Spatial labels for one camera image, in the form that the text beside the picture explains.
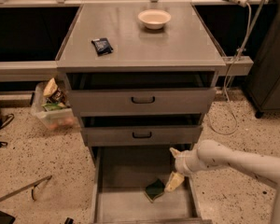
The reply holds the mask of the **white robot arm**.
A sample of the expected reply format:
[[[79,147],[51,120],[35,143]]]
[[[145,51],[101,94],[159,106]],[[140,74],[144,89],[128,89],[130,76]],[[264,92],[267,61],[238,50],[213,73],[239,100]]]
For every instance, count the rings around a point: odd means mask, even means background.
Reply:
[[[276,189],[270,224],[280,224],[280,158],[234,150],[214,140],[202,140],[193,150],[171,147],[170,152],[175,172],[170,174],[166,191],[174,191],[195,172],[230,167]]]

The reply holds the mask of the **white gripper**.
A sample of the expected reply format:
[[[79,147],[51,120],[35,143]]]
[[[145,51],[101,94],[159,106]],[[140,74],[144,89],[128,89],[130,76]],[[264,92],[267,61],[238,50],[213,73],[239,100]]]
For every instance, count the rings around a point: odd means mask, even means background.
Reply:
[[[175,158],[175,169],[177,172],[171,172],[168,182],[165,185],[166,192],[176,190],[185,180],[185,176],[202,170],[201,162],[198,158],[197,150],[179,151],[173,147],[169,148]]]

